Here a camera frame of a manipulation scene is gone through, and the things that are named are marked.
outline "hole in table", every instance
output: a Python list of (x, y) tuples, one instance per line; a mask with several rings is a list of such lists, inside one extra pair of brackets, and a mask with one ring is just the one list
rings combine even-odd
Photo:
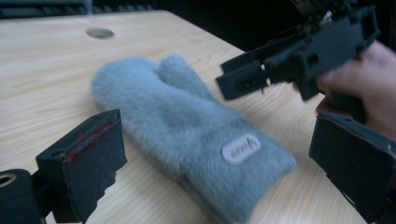
[(92, 27), (85, 30), (85, 34), (93, 38), (109, 39), (114, 36), (114, 33), (107, 28)]

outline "mitten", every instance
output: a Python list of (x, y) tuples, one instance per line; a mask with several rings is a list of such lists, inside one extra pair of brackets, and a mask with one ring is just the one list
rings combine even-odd
[(280, 144), (217, 102), (176, 54), (157, 64), (135, 57), (109, 63), (92, 80), (104, 110), (157, 168), (214, 218), (247, 222), (265, 192), (296, 162)]

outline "black plastic part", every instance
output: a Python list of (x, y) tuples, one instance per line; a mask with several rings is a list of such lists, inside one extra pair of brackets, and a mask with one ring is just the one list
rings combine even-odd
[(77, 126), (36, 157), (39, 176), (54, 193), (57, 222), (85, 222), (126, 163), (120, 111)]
[(85, 222), (126, 163), (119, 110), (85, 120), (36, 157), (39, 170), (0, 173), (0, 223)]
[(261, 64), (248, 52), (221, 65), (224, 75), (216, 81), (226, 100), (232, 100), (267, 86)]
[(350, 2), (350, 0), (291, 0), (301, 14), (308, 16), (329, 10), (335, 2)]
[(29, 172), (0, 173), (0, 223), (43, 223)]
[(355, 120), (320, 113), (309, 156), (368, 223), (396, 223), (396, 143)]
[[(224, 74), (216, 81), (224, 98), (235, 99), (265, 87), (269, 78), (271, 84), (295, 82), (303, 100), (307, 101), (318, 94), (316, 76), (357, 57), (379, 35), (375, 7), (355, 8), (319, 29), (315, 25), (309, 28), (312, 34), (301, 34), (298, 32), (301, 29), (296, 28), (294, 35), (272, 41), (222, 64)], [(252, 77), (263, 83), (242, 91), (238, 89)]]
[(333, 108), (347, 112), (359, 123), (366, 121), (361, 99), (337, 91), (330, 91), (328, 97)]

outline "human hand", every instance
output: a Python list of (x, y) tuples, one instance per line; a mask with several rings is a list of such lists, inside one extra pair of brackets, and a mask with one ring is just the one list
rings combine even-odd
[[(317, 77), (323, 93), (338, 91), (362, 100), (365, 125), (396, 140), (396, 54), (375, 41), (357, 59)], [(328, 97), (317, 111), (332, 111)]]

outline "dark background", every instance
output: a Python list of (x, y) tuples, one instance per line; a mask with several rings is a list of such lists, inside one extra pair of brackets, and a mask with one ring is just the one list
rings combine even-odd
[[(87, 13), (85, 1), (79, 2), (48, 0), (43, 4), (40, 0), (0, 0), (0, 19)], [(243, 3), (215, 0), (92, 0), (92, 4), (93, 14), (168, 10), (242, 50), (262, 46), (279, 33), (306, 20), (290, 0), (245, 0)], [(381, 30), (378, 40), (396, 50), (396, 0), (359, 1), (359, 5), (372, 4), (376, 4)]]

